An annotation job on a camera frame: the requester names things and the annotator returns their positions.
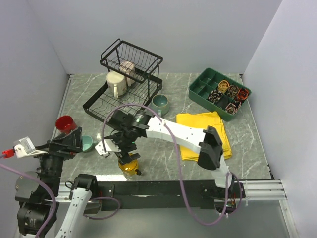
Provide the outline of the yellow enamel mug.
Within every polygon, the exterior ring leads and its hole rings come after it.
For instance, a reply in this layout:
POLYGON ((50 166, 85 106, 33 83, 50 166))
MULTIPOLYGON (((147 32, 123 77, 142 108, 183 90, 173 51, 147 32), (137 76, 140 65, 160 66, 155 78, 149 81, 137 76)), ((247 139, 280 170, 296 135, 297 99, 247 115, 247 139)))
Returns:
POLYGON ((118 160, 118 166, 121 169, 121 171, 127 176, 132 176, 132 175, 140 176, 142 174, 142 172, 139 170, 138 160, 134 160, 131 163, 127 163, 125 165, 121 165, 118 160))

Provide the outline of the white mug green interior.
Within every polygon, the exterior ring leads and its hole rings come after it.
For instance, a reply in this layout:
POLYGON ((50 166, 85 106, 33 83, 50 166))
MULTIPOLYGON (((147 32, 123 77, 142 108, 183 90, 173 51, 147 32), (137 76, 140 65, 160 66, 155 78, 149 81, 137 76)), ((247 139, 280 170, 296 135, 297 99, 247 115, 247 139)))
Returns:
POLYGON ((120 73, 117 73, 115 71, 109 72, 106 75, 106 82, 108 84, 108 87, 111 89, 115 99, 122 97, 127 91, 125 76, 120 73))

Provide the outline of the pink mug lilac interior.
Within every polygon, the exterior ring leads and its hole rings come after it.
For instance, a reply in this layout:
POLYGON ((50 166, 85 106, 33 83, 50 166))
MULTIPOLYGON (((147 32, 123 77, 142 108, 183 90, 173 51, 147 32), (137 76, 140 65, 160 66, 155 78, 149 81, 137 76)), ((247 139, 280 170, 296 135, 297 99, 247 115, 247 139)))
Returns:
MULTIPOLYGON (((119 70, 127 75, 134 76, 135 65, 132 62, 125 61, 121 63, 119 70)), ((135 83, 133 79, 127 76, 125 77, 125 81, 128 87, 131 87, 135 83)))

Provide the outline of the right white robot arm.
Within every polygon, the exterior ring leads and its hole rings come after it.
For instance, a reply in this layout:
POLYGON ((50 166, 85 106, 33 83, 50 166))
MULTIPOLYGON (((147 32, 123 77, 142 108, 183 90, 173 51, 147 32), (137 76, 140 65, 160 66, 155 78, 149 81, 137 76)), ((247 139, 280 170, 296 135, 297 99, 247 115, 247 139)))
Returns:
POLYGON ((211 171, 221 197, 229 197, 234 192, 232 175, 224 161, 222 141, 214 127, 189 127, 159 119, 152 112, 144 110, 138 110, 134 115, 117 110, 108 125, 117 133, 104 137, 105 148, 115 152, 122 165, 140 157, 139 154, 129 155, 129 152, 136 150, 135 141, 139 137, 176 142, 198 154, 198 165, 211 171))

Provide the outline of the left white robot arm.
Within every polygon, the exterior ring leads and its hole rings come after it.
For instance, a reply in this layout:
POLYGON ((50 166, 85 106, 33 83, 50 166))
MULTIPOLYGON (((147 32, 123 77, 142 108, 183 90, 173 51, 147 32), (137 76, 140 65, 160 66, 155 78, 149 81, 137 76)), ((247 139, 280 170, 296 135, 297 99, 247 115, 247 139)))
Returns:
MULTIPOLYGON (((19 202, 18 228, 26 235, 43 238, 57 219, 58 197, 63 163, 83 151, 82 128, 78 127, 69 134, 62 133, 48 140, 46 144, 35 146, 29 137, 15 142, 14 151, 17 158, 32 156, 40 161, 37 172, 27 172, 35 180, 21 175, 16 181, 15 200, 19 202)), ((84 215, 90 199, 100 194, 96 176, 80 174, 73 182, 70 191, 70 205, 57 238, 74 238, 80 217, 84 215)))

